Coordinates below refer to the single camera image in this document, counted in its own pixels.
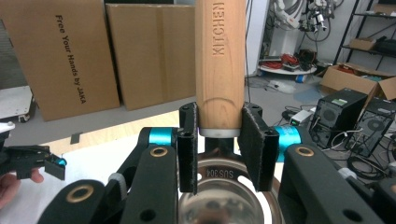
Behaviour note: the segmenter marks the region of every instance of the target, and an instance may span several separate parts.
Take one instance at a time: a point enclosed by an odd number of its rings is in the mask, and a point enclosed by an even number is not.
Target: cable
[[[392,144],[392,140],[391,140],[391,139],[389,140],[389,143],[388,143],[388,146],[387,146],[387,147],[382,146],[381,142],[379,142],[379,145],[380,145],[382,148],[384,148],[385,151],[380,152],[380,153],[378,154],[378,156],[379,156],[379,158],[380,158],[381,160],[383,160],[384,162],[387,162],[387,163],[390,163],[390,155],[389,155],[389,153],[391,153],[391,150],[389,149],[389,147],[390,147],[391,144]],[[381,157],[381,154],[384,153],[384,152],[387,153],[387,159],[388,159],[387,161]]]
[[[330,31],[332,30],[332,23],[330,22],[330,19],[327,19],[327,21],[328,21],[328,23],[329,23],[329,28],[328,28],[328,32],[327,32],[327,34],[326,34],[325,37],[323,37],[323,38],[321,38],[321,39],[318,39],[318,37],[316,37],[316,39],[314,39],[314,38],[312,38],[312,37],[309,36],[309,35],[307,35],[306,37],[308,37],[308,39],[310,39],[310,40],[312,40],[312,41],[315,41],[315,42],[323,42],[323,41],[325,41],[327,38],[329,38]]]
[[[387,169],[382,166],[381,162],[379,162],[379,160],[376,158],[374,154],[373,154],[373,158],[375,159],[376,163],[378,163],[379,167],[381,167],[381,170],[385,171]]]
[[[300,108],[298,108],[298,107],[295,107],[295,106],[291,106],[291,105],[286,105],[285,106],[285,109],[286,110],[289,110],[289,111],[292,111],[292,112],[294,112],[294,113],[298,113],[298,112],[300,112],[302,109],[301,109],[301,106],[300,106]]]
[[[297,51],[300,51],[300,49],[301,49],[301,45],[302,45],[302,44],[303,44],[303,42],[304,42],[305,36],[306,36],[306,32],[304,32],[303,38],[301,39],[301,42],[300,42],[300,45],[299,45],[299,47],[298,47]]]
[[[280,122],[282,122],[284,119],[282,118],[280,121],[277,121],[277,122],[275,122],[274,124],[273,124],[273,126],[280,126]]]
[[[341,5],[343,5],[344,4],[344,0],[342,0],[341,1],[341,3],[340,4],[338,4],[338,5],[336,5],[335,3],[334,3],[334,10],[336,10],[337,8],[339,8]]]
[[[304,50],[299,50],[299,53],[296,53],[296,57],[298,58],[300,68],[303,71],[308,71],[309,69],[315,66],[317,53],[311,49],[304,49]]]
[[[304,110],[304,109],[303,109],[304,106],[310,106],[311,108],[312,108],[312,107],[317,107],[317,105],[300,105],[300,109],[301,109],[301,110]]]
[[[362,162],[365,163],[367,165],[369,165],[370,167],[372,167],[372,171],[371,172],[366,172],[363,171],[361,169],[358,169],[354,163],[355,162]],[[387,176],[387,173],[385,173],[385,171],[383,171],[380,167],[379,164],[377,164],[374,161],[370,161],[370,160],[366,160],[360,156],[354,156],[354,157],[350,157],[349,159],[347,159],[346,161],[347,167],[355,172],[355,174],[363,179],[367,179],[367,180],[381,180],[383,178],[385,178]]]
[[[248,14],[248,5],[250,4],[250,0],[247,0],[247,8],[245,9],[245,15]]]
[[[294,111],[285,110],[282,112],[282,118],[285,120],[290,120],[294,115],[296,115]]]
[[[333,161],[347,161],[347,159],[349,159],[353,154],[353,152],[350,150],[348,150],[348,151],[333,150],[333,151],[337,152],[338,154],[342,154],[342,156],[344,157],[343,159],[336,159],[336,158],[331,158],[328,154],[326,154],[326,156],[329,157],[330,159],[332,159]]]
[[[282,63],[288,63],[292,65],[296,65],[299,63],[298,59],[291,54],[282,54],[280,58],[282,59]]]
[[[348,133],[360,133],[361,131],[363,131],[363,129],[351,130],[351,131],[341,132],[341,133],[337,134],[337,135],[332,139],[331,147],[322,149],[322,151],[327,151],[327,150],[340,151],[340,150],[335,150],[335,149],[338,148],[338,147],[340,147],[341,145],[343,145],[344,140],[347,139],[347,134],[348,134]],[[344,138],[339,144],[334,145],[335,139],[336,139],[337,137],[341,136],[341,134],[343,134],[345,138]]]
[[[318,40],[319,32],[320,32],[320,30],[318,30],[318,34],[317,34],[316,40]],[[315,41],[315,47],[317,48],[317,57],[318,57],[318,55],[319,55],[319,51],[318,51],[318,41]]]
[[[312,128],[310,129],[310,131],[314,130],[315,126],[317,126],[318,121],[320,120],[320,117],[317,118],[317,120],[315,120],[314,125],[312,125]]]

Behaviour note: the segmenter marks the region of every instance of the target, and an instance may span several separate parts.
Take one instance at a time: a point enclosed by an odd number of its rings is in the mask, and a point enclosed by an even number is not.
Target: floor
[[[286,94],[270,88],[264,88],[269,80],[281,80],[295,86],[294,94]],[[278,124],[285,106],[300,107],[311,105],[313,107],[321,97],[318,90],[319,77],[310,77],[304,84],[295,83],[294,77],[267,75],[264,77],[251,77],[250,88],[246,87],[246,102],[259,105],[263,108],[263,119],[269,125]],[[68,119],[44,121],[40,110],[35,109],[34,115],[26,123],[19,123],[16,119],[15,130],[6,141],[6,146],[38,145],[46,142],[66,138],[74,133],[87,133],[125,122],[143,119],[146,117],[178,110],[182,105],[194,102],[195,98],[187,98],[162,105],[155,105],[134,111],[127,111],[122,105],[119,108],[95,112],[87,115],[76,116]]]

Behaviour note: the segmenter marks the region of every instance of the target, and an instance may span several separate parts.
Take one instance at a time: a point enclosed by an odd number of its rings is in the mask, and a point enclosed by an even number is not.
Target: white wall
[[[369,2],[368,0],[361,1],[360,5],[357,7],[357,12],[359,11],[364,12],[367,8],[368,2]],[[332,63],[332,61],[334,60],[338,47],[341,43],[342,36],[347,27],[347,21],[349,20],[349,16],[352,12],[352,8],[354,4],[355,1],[345,0],[344,4],[335,10],[335,19],[331,20],[332,29],[329,38],[327,38],[323,42],[318,42],[318,58],[321,61]],[[349,29],[350,31],[346,36],[345,44],[348,44],[349,40],[351,38],[354,38],[356,33],[358,32],[362,17],[355,16],[354,18],[355,19],[350,26],[351,28]],[[366,23],[364,24],[363,29],[361,31],[361,37],[367,37],[369,35],[372,35],[376,31],[379,31],[382,28],[385,28],[394,22],[396,22],[396,20],[386,20],[383,18],[367,18]],[[388,29],[383,33],[374,35],[373,38],[379,38],[382,35],[386,35],[388,38],[390,38],[392,36],[392,33],[394,32],[394,29],[396,29],[396,25],[392,26],[390,29]],[[324,32],[320,31],[318,39],[321,39],[325,35],[326,34]],[[300,45],[302,38],[303,38],[303,33],[301,33],[299,36],[299,40],[297,41],[297,48]],[[308,38],[305,38],[301,49],[316,50],[315,42],[309,40]],[[349,53],[348,49],[343,49],[338,58],[338,62],[344,62],[347,59],[348,53]],[[354,50],[350,62],[361,64],[365,67],[375,69],[379,60],[380,60],[380,56],[378,55],[371,55],[365,52],[359,52]],[[384,58],[378,70],[396,75],[396,59]]]
[[[248,70],[245,74],[256,75],[260,59],[260,50],[262,49],[262,36],[267,18],[267,12],[270,0],[250,0],[252,3],[250,16],[250,25],[247,33],[247,65]]]

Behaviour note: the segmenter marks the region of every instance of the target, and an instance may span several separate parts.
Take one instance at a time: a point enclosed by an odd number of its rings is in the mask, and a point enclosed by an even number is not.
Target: shelf
[[[361,52],[367,52],[367,53],[374,54],[374,55],[380,55],[380,56],[396,58],[396,55],[394,55],[394,54],[382,53],[382,52],[378,52],[376,50],[353,49],[349,45],[344,45],[342,48],[357,50],[357,51],[361,51]]]
[[[366,13],[355,13],[354,16],[365,16],[365,17],[378,17],[384,19],[396,19],[394,16],[387,16],[387,15],[376,15],[376,14],[366,14]]]
[[[284,69],[273,69],[265,66],[260,66],[260,70],[265,71],[265,72],[270,72],[274,74],[280,74],[280,75],[292,75],[292,76],[299,76],[299,75],[309,75],[313,74],[315,71],[317,71],[317,68],[312,67],[308,71],[302,71],[300,69],[296,69],[294,72],[287,71]]]

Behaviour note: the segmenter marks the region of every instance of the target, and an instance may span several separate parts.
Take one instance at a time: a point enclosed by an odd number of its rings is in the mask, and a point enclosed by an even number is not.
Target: black electronic device
[[[396,103],[373,98],[355,129],[361,131],[353,133],[346,143],[346,148],[369,157],[394,121],[395,112]]]
[[[396,40],[388,39],[388,40],[378,41],[375,44],[375,50],[381,53],[386,53],[396,56]]]
[[[396,0],[378,0],[378,4],[396,4]]]
[[[338,144],[334,137],[354,129],[366,99],[367,94],[347,88],[319,99],[309,129],[312,140],[323,148]]]

